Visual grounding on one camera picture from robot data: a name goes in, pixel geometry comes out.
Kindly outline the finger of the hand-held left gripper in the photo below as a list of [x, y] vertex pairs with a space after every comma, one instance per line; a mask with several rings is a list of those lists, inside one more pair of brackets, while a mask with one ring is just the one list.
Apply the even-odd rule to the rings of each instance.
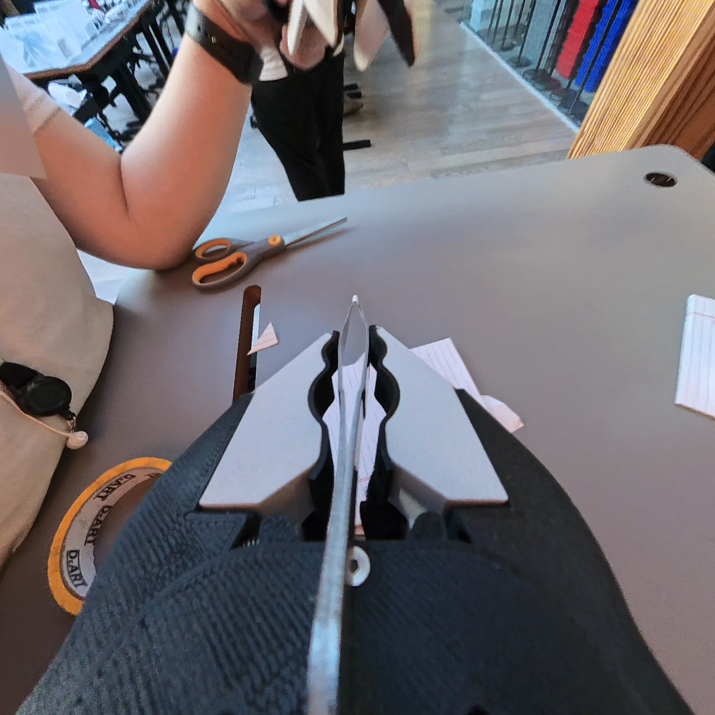
[[388, 19], [379, 1], [355, 2], [353, 53], [358, 71], [370, 67], [388, 31]]
[[413, 66], [417, 57], [417, 40], [412, 2], [379, 1], [379, 5], [401, 56], [408, 66]]

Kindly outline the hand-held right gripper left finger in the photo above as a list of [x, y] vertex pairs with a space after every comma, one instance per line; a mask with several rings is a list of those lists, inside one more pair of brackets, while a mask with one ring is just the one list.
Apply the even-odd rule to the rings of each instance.
[[334, 466], [323, 416], [335, 401], [339, 333], [321, 335], [249, 394], [250, 401], [199, 499], [203, 509], [326, 522]]

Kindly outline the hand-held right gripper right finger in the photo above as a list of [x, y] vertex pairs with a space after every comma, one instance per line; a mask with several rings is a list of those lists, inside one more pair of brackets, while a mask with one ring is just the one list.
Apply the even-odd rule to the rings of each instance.
[[378, 429], [369, 504], [392, 505], [408, 520], [425, 511], [504, 505], [508, 495], [460, 397], [463, 390], [384, 328], [370, 328]]

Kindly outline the long metal tweezers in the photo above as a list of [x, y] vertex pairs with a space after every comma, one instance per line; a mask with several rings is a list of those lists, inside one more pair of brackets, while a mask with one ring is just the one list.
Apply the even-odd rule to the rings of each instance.
[[337, 714], [339, 708], [344, 590], [355, 526], [368, 353], [369, 328], [362, 306], [351, 303], [338, 343], [339, 441], [308, 653], [308, 714]]

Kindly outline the grey orange scissors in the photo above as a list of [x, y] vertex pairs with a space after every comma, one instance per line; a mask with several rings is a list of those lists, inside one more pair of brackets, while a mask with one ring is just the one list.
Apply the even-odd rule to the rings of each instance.
[[254, 242], [216, 238], [194, 250], [199, 265], [192, 273], [193, 286], [202, 291], [219, 290], [246, 278], [261, 263], [281, 255], [288, 247], [326, 235], [344, 225], [346, 217], [331, 219], [285, 235], [271, 235]]

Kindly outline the yellow masking tape roll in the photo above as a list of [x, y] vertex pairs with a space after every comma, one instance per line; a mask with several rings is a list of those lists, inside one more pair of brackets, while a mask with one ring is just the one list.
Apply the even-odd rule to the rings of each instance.
[[121, 463], [97, 478], [62, 518], [49, 551], [47, 575], [57, 605], [77, 616], [96, 576], [95, 546], [102, 526], [120, 499], [139, 484], [160, 477], [172, 465], [161, 458]]

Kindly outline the person's left forearm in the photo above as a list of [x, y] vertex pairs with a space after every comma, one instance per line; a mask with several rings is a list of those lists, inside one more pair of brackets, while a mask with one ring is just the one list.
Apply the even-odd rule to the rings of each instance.
[[171, 269], [219, 208], [250, 96], [184, 36], [162, 94], [121, 155], [59, 110], [34, 135], [47, 175], [34, 182], [82, 252]]

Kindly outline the grey desk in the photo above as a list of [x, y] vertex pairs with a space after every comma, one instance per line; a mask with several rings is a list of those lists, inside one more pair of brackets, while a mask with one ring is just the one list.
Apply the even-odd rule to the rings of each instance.
[[[674, 187], [644, 181], [668, 172]], [[247, 282], [201, 293], [193, 261], [133, 273], [112, 346], [41, 512], [1, 577], [1, 713], [14, 714], [73, 618], [52, 598], [57, 526], [103, 472], [175, 459], [231, 404], [243, 295], [279, 345], [257, 384], [351, 297], [408, 347], [452, 338], [478, 388], [565, 489], [649, 647], [698, 714], [714, 713], [714, 420], [674, 403], [686, 301], [714, 296], [714, 176], [674, 147], [570, 159], [217, 214], [205, 237], [262, 239], [347, 216]]]

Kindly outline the lined notepad printed label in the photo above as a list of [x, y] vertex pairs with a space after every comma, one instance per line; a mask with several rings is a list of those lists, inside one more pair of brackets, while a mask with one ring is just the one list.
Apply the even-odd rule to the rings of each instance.
[[[447, 379], [454, 388], [465, 390], [479, 405], [490, 409], [494, 401], [480, 393], [469, 370], [461, 358], [451, 338], [445, 338], [434, 343], [417, 346], [411, 349], [421, 360], [426, 362], [439, 375]], [[362, 424], [360, 454], [357, 461], [357, 491], [355, 498], [355, 535], [364, 536], [361, 525], [360, 505], [367, 496], [368, 481], [372, 475], [377, 452], [379, 425], [385, 416], [385, 411], [374, 397], [376, 372], [368, 370], [366, 387], [368, 395], [365, 398], [365, 416]], [[338, 398], [327, 408], [322, 417], [328, 428], [330, 447], [337, 452], [339, 441], [339, 405]]]

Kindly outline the black wrist watch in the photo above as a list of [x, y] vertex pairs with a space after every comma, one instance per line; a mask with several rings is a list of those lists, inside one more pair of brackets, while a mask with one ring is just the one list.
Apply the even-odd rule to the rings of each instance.
[[185, 34], [229, 70], [238, 82], [244, 85], [258, 83], [263, 60], [255, 48], [233, 38], [194, 4], [187, 11]]

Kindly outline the row of black stanchions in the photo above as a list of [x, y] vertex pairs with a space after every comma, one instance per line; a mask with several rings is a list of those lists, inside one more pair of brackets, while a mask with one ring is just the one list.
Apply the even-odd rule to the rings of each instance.
[[603, 1], [474, 1], [470, 26], [533, 88], [580, 124], [592, 93], [578, 79]]

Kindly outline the stack of coloured plastic crates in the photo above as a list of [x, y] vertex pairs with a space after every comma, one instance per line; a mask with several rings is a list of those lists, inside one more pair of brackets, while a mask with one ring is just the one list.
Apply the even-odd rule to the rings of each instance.
[[[595, 27], [578, 77], [581, 88], [592, 93], [591, 98], [601, 84], [615, 50], [639, 4], [638, 1], [603, 1], [603, 3], [599, 22]], [[465, 2], [463, 23], [478, 36], [470, 26], [472, 5], [473, 1]]]

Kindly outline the black badge reel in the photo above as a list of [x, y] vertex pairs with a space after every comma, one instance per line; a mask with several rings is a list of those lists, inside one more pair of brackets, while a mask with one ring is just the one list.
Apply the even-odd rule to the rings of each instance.
[[67, 382], [15, 362], [1, 363], [1, 383], [22, 412], [32, 417], [75, 418]]

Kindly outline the lined notepad brown backing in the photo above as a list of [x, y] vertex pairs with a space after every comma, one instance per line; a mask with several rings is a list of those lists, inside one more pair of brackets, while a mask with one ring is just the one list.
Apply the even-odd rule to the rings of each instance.
[[714, 299], [686, 303], [675, 404], [714, 418]]

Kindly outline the wooden post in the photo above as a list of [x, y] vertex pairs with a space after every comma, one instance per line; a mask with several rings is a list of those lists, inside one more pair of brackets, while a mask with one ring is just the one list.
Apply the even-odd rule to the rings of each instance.
[[568, 158], [656, 144], [714, 144], [713, 1], [638, 3]]

